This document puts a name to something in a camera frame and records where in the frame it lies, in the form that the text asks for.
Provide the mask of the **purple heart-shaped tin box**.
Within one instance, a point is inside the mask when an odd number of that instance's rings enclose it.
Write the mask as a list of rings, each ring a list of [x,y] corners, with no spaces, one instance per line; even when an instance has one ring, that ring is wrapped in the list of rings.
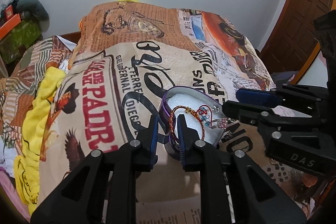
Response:
[[[183,114],[187,126],[198,132],[199,138],[217,146],[225,130],[216,128],[213,120],[226,117],[222,105],[207,94],[186,86],[170,88],[162,97],[159,115],[166,126],[165,149],[173,158],[179,159],[179,136],[177,117]]]

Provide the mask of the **striped brown patterned bedding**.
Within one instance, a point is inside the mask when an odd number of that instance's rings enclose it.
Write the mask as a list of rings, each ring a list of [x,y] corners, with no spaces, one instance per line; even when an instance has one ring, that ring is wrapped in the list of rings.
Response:
[[[71,50],[53,36],[29,47],[12,75],[1,79],[1,139],[5,147],[22,146],[22,124],[47,68],[60,68],[70,56]]]

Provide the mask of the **newspaper print blanket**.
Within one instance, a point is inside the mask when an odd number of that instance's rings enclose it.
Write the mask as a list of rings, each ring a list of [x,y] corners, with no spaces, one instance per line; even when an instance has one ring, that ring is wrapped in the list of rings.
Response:
[[[228,118],[221,170],[185,172],[165,149],[165,92],[186,86],[221,105],[241,88],[275,88],[252,44],[226,19],[111,2],[83,18],[41,148],[32,223],[305,223],[306,174],[270,158],[257,130]],[[158,116],[158,161],[132,171],[121,147]]]

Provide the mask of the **green patterned box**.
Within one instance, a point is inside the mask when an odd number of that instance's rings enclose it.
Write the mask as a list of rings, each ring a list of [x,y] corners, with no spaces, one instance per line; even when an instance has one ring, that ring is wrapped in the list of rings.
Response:
[[[34,19],[22,20],[1,40],[1,57],[5,64],[22,57],[42,35],[39,23]]]

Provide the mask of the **yellow cloth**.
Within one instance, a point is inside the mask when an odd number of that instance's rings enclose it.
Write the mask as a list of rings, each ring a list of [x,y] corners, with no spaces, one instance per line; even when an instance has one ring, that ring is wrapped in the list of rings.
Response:
[[[43,135],[51,103],[64,79],[65,71],[49,67],[38,88],[22,125],[22,154],[14,160],[15,186],[21,201],[27,205],[29,214],[37,208],[39,197],[39,161]]]

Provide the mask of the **brown wooden door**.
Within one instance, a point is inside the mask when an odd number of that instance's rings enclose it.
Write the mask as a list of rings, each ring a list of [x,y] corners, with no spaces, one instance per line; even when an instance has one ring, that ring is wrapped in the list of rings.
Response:
[[[317,46],[313,21],[328,13],[333,0],[286,0],[261,51],[269,73],[299,71]]]

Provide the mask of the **dark grey plush item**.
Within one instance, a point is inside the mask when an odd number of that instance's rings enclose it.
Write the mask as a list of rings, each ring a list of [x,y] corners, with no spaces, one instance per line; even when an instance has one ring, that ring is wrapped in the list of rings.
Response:
[[[48,30],[50,26],[49,14],[39,0],[19,0],[16,10],[21,19],[35,19],[38,21],[42,31]]]

